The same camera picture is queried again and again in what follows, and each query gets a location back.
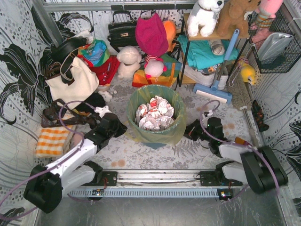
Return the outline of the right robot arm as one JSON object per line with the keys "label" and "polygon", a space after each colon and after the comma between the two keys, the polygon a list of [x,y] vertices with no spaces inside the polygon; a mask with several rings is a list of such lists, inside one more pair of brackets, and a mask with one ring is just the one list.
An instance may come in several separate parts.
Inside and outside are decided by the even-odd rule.
{"label": "right robot arm", "polygon": [[230,159],[216,166],[221,172],[219,181],[235,180],[248,184],[257,194],[288,183],[288,176],[268,146],[256,148],[248,143],[238,144],[224,137],[221,119],[211,117],[204,126],[195,120],[186,127],[184,136],[196,141],[207,141],[209,149],[218,157]]}

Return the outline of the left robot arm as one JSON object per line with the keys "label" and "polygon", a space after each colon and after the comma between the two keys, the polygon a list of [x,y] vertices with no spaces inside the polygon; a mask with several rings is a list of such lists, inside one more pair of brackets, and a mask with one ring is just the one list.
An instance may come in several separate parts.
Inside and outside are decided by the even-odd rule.
{"label": "left robot arm", "polygon": [[31,171],[24,198],[45,213],[52,212],[63,196],[88,183],[107,184],[103,169],[90,159],[106,147],[109,140],[127,131],[117,115],[105,113],[100,123],[82,141],[58,160]]}

